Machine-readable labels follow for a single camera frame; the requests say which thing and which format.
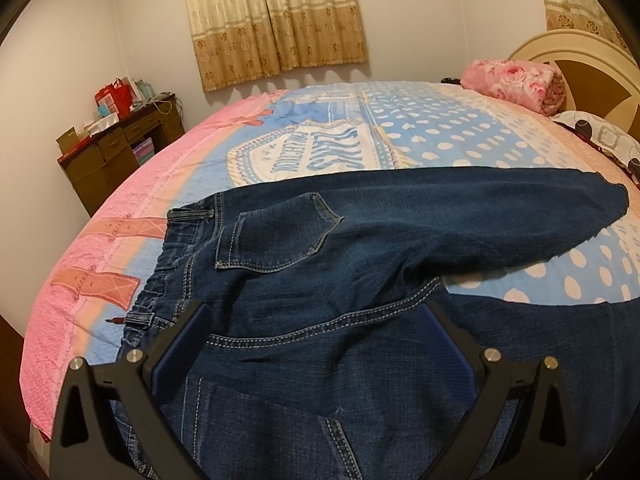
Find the dark blue denim jeans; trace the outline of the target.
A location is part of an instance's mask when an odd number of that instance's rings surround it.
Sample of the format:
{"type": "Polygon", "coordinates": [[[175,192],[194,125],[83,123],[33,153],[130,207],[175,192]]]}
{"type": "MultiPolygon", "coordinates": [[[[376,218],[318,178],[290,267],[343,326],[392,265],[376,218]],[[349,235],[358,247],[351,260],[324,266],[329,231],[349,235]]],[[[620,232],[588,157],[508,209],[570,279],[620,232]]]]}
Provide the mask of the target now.
{"type": "Polygon", "coordinates": [[[463,410],[416,329],[426,300],[518,362],[555,356],[597,466],[639,403],[639,305],[544,306],[442,278],[564,254],[626,214],[626,188],[569,169],[361,171],[256,184],[168,214],[125,318],[145,348],[191,301],[205,347],[164,406],[212,479],[414,479],[463,410]]]}

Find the dark brown wooden desk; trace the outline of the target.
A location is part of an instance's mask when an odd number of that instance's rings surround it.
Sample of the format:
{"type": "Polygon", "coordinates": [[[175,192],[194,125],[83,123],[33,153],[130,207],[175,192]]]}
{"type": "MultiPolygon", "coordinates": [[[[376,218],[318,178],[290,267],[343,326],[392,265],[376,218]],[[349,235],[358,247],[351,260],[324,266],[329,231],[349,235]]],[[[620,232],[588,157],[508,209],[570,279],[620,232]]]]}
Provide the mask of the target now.
{"type": "Polygon", "coordinates": [[[183,135],[182,103],[169,93],[82,140],[58,158],[58,166],[92,216],[119,185],[183,135]]]}

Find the cardboard box on desk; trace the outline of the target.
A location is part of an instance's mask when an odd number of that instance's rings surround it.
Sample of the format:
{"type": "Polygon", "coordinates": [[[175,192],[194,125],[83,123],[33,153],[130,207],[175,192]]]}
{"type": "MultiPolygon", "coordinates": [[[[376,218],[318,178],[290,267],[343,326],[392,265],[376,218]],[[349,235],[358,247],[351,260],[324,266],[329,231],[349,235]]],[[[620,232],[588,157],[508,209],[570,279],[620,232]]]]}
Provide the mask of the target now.
{"type": "Polygon", "coordinates": [[[73,149],[79,142],[80,139],[74,127],[69,128],[62,134],[62,136],[59,136],[56,139],[56,143],[58,144],[58,148],[60,149],[62,155],[73,151],[73,149]]]}

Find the white patterned pillow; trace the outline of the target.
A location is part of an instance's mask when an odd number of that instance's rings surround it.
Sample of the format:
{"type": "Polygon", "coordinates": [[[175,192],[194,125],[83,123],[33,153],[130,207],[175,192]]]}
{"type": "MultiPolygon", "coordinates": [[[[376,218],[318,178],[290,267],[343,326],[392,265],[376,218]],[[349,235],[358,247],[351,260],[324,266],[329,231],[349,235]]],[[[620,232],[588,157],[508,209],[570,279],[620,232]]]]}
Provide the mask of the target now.
{"type": "Polygon", "coordinates": [[[566,110],[551,119],[612,159],[635,185],[639,185],[639,142],[605,119],[577,110],[566,110]]]}

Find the red gift bag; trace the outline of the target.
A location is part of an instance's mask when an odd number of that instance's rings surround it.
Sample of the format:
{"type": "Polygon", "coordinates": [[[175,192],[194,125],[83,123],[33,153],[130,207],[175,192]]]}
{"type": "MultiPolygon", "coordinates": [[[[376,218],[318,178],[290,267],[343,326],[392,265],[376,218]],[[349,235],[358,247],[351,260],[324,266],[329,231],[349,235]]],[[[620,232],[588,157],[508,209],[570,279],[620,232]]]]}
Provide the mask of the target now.
{"type": "Polygon", "coordinates": [[[134,102],[130,84],[120,78],[96,92],[94,99],[97,107],[104,106],[111,114],[116,113],[120,119],[130,115],[130,107],[134,102]]]}

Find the pink floral folded blanket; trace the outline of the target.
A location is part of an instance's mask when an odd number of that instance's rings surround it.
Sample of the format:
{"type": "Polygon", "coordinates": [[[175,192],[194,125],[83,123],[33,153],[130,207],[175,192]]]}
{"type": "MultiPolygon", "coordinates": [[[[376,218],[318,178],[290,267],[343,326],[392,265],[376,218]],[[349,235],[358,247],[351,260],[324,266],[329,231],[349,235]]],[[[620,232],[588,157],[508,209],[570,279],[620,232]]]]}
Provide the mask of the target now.
{"type": "Polygon", "coordinates": [[[475,60],[460,84],[483,96],[503,100],[551,116],[566,100],[561,72],[548,64],[514,60],[475,60]]]}

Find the pink and blue bedspread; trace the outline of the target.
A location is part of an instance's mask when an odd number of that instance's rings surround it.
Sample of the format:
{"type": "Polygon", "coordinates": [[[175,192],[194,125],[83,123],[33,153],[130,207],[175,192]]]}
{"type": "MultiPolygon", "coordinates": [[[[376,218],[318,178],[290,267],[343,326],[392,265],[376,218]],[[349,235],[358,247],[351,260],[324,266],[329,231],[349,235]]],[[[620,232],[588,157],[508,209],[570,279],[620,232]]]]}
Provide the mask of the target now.
{"type": "Polygon", "coordinates": [[[638,186],[552,119],[452,84],[360,82],[265,93],[225,107],[154,155],[58,260],[26,330],[20,385],[30,421],[51,433],[71,358],[116,358],[122,318],[154,271],[172,208],[265,181],[466,166],[597,171],[628,185],[630,206],[565,255],[492,278],[450,278],[450,292],[534,304],[638,297],[638,186]]]}

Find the cream and brown headboard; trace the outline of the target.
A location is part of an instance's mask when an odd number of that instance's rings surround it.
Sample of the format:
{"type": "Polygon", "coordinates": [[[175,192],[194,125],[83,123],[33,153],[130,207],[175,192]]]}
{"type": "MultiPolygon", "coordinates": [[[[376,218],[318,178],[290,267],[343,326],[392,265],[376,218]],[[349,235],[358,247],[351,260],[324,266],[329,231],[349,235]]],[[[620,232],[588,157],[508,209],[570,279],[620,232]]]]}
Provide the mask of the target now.
{"type": "Polygon", "coordinates": [[[622,48],[574,29],[545,32],[526,41],[514,60],[556,67],[565,81],[564,110],[581,110],[639,136],[639,67],[622,48]]]}

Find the beige curtain at right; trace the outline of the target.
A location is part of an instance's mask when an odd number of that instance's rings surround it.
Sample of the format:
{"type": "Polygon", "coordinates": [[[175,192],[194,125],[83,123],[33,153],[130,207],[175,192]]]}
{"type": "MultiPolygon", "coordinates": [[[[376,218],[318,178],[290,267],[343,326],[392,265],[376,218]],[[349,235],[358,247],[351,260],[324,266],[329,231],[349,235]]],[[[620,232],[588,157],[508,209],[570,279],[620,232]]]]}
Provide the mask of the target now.
{"type": "Polygon", "coordinates": [[[548,30],[577,29],[599,36],[630,54],[628,44],[598,0],[544,0],[548,30]]]}

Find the beige patterned window curtain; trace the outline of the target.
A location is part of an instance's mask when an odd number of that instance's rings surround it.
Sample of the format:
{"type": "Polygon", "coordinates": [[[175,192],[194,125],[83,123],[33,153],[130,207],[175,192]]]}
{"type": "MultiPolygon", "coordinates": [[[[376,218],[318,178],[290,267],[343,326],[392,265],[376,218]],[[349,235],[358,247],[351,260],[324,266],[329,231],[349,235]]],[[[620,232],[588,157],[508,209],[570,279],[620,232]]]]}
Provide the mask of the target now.
{"type": "Polygon", "coordinates": [[[202,88],[367,62],[357,0],[186,0],[202,88]]]}

